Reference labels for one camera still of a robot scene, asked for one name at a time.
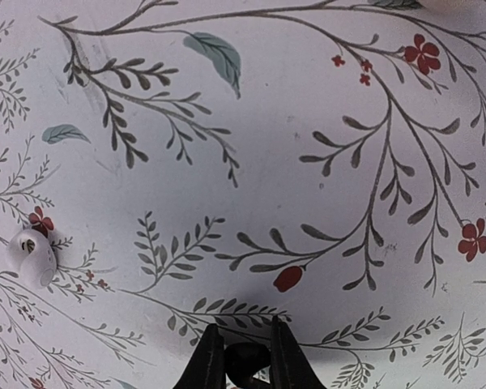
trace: small red flower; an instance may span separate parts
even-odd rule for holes
[[[366,73],[369,73],[369,71],[373,69],[373,64],[369,62],[368,59],[362,61],[360,65],[362,66],[362,69],[364,69],[364,72]]]
[[[441,69],[439,61],[439,48],[431,42],[424,43],[424,36],[421,34],[414,35],[414,46],[405,48],[405,61],[414,62],[417,60],[418,68],[424,75],[430,73],[430,69],[435,71]]]
[[[284,269],[274,281],[274,286],[281,293],[293,288],[299,283],[302,277],[302,268],[299,266],[290,266]]]
[[[49,237],[49,231],[54,229],[54,224],[49,217],[43,217],[43,211],[40,207],[35,207],[34,212],[29,215],[29,222],[32,229],[43,233],[45,237]]]
[[[335,63],[335,66],[337,66],[337,67],[340,67],[340,66],[343,66],[343,65],[345,65],[345,64],[346,64],[346,62],[345,62],[345,61],[342,59],[342,57],[341,57],[341,56],[339,56],[339,55],[335,55],[335,56],[334,56],[334,57],[331,59],[331,61],[333,61],[333,62]]]
[[[31,381],[32,387],[34,389],[45,389],[45,386],[44,386],[43,382],[40,379],[38,379],[38,378],[30,378],[29,377],[29,381]]]
[[[92,271],[90,269],[87,270],[85,275],[88,277],[88,281],[92,281],[92,278],[94,278],[96,276],[94,273],[92,273]]]
[[[467,261],[473,261],[473,258],[477,255],[477,250],[481,254],[486,252],[486,237],[483,236],[484,232],[484,219],[478,219],[477,225],[469,223],[463,227],[463,237],[459,242],[458,250],[461,254],[467,255]]]
[[[360,83],[362,83],[366,87],[370,87],[371,86],[371,77],[369,75],[365,75],[364,73],[362,73],[360,75]]]

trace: black clamp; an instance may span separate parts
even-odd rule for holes
[[[271,383],[254,378],[268,366]],[[225,389],[225,375],[241,389],[326,389],[288,325],[277,316],[272,319],[271,350],[255,343],[224,348],[218,326],[209,324],[173,389]]]

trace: leaf pattern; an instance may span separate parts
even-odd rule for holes
[[[210,323],[229,341],[266,343],[275,315],[292,323],[303,349],[315,348],[341,362],[336,372],[322,371],[328,387],[431,387],[428,373],[439,372],[450,387],[486,388],[486,364],[480,363],[486,360],[486,327],[479,311],[486,306],[486,215],[476,214],[480,199],[486,207],[486,26],[466,30],[445,20],[436,23],[416,11],[420,4],[414,0],[257,1],[220,9],[174,0],[138,3],[130,11],[110,4],[112,17],[100,26],[87,27],[87,6],[68,8],[68,15],[56,21],[40,16],[44,45],[54,39],[67,54],[50,53],[49,46],[17,54],[30,39],[19,31],[26,24],[0,20],[0,258],[12,230],[33,228],[48,237],[59,263],[53,283],[35,293],[0,261],[0,388],[146,387],[144,372],[150,368],[162,378],[158,384],[172,387],[168,371],[141,357],[155,351],[149,349],[154,334],[169,334],[166,341],[186,353]],[[96,15],[95,8],[89,11]],[[486,15],[486,1],[479,13]],[[360,31],[345,33],[332,23],[349,19],[354,25],[359,18],[368,20]],[[243,33],[249,25],[259,39]],[[392,25],[401,26],[399,33],[391,34]],[[310,46],[303,44],[308,41],[317,44],[316,52],[308,53]],[[269,49],[270,57],[250,55],[259,53],[258,46],[278,49]],[[190,60],[183,61],[182,54]],[[317,78],[320,64],[327,80]],[[212,71],[209,66],[221,78],[213,90],[228,85],[238,102],[221,105],[212,100],[210,85],[195,84],[204,71]],[[273,67],[274,78],[266,66]],[[338,112],[320,109],[312,101],[317,88],[326,88],[326,81],[338,85],[339,77],[353,98],[327,88],[331,98],[346,105]],[[289,110],[289,98],[300,108],[313,104],[323,116],[309,113],[302,125],[300,118],[288,116],[289,126],[302,127],[292,143],[286,127],[261,129],[259,109],[249,114],[244,108],[265,96],[254,94],[262,80],[281,102],[266,112],[273,120],[280,116],[275,111]],[[288,93],[274,89],[278,80]],[[298,88],[302,84],[305,90]],[[58,94],[53,96],[49,85]],[[469,109],[443,109],[443,102],[456,103],[457,90],[468,93]],[[67,93],[89,100],[95,93],[92,112],[98,117],[88,120],[76,111],[79,105]],[[59,96],[66,100],[65,112],[58,108]],[[54,97],[49,107],[41,103],[46,97]],[[427,111],[426,103],[439,114]],[[29,107],[36,112],[30,114]],[[47,128],[41,118],[54,108],[50,117],[61,117],[50,118],[52,123],[74,124]],[[26,122],[28,117],[38,123]],[[101,124],[109,133],[107,146],[122,153],[123,164],[132,169],[129,178],[121,165],[112,168],[101,160],[100,145],[80,148],[80,160],[64,147],[49,146],[64,139],[90,143],[88,137],[97,131],[95,143],[103,136],[96,128]],[[21,135],[29,129],[38,130]],[[266,149],[260,148],[263,134],[273,140],[263,144]],[[183,165],[172,169],[173,179],[162,171],[171,169],[163,163],[168,154]],[[74,167],[89,157],[105,175],[92,163],[76,179]],[[221,160],[228,190],[241,185],[243,194],[231,195],[222,181],[210,181],[211,173],[219,174],[211,160]],[[60,163],[61,176],[52,179]],[[253,187],[256,166],[262,177]],[[278,170],[270,171],[271,166]],[[189,173],[187,179],[182,171]],[[272,176],[277,181],[270,181]],[[147,191],[151,202],[139,204],[139,194],[155,177],[160,182]],[[179,194],[169,189],[175,180]],[[306,192],[317,193],[310,189],[313,180],[324,198],[320,203],[306,201],[315,199]],[[85,182],[93,184],[85,188]],[[113,189],[112,182],[122,186]],[[262,195],[264,182],[288,195],[288,208],[278,196],[272,207],[264,202],[270,208],[264,212],[261,199],[252,197]],[[215,196],[201,203],[206,188]],[[132,189],[139,194],[112,209],[106,191],[121,199]],[[340,203],[334,195],[343,192],[348,199]],[[72,203],[76,194],[82,199]],[[247,196],[249,206],[243,208],[239,201]],[[212,207],[225,210],[221,199],[235,208],[226,213],[231,217],[203,217]],[[342,204],[348,208],[341,210]],[[307,212],[303,216],[292,207]],[[154,211],[140,211],[148,208]],[[259,214],[259,226],[242,214],[249,220]],[[109,230],[98,227],[101,223]],[[396,253],[393,230],[410,239],[412,251]],[[34,244],[23,242],[22,248],[30,252]],[[393,289],[400,268],[407,282]],[[249,291],[247,283],[255,287]],[[466,287],[475,290],[475,299],[462,300],[459,290]],[[450,307],[443,310],[445,297]],[[377,302],[385,308],[360,312],[365,303]],[[453,317],[459,304],[466,313],[458,324]],[[474,314],[479,318],[465,319]],[[55,326],[68,331],[59,333],[70,333],[72,342],[69,336],[47,336],[60,330]],[[397,369],[404,358],[411,368],[400,380]],[[123,365],[136,373],[122,377]],[[258,377],[268,380],[268,373]]]

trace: floral wallpaper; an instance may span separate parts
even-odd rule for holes
[[[171,388],[276,314],[328,388],[486,388],[486,0],[0,0],[0,389]]]

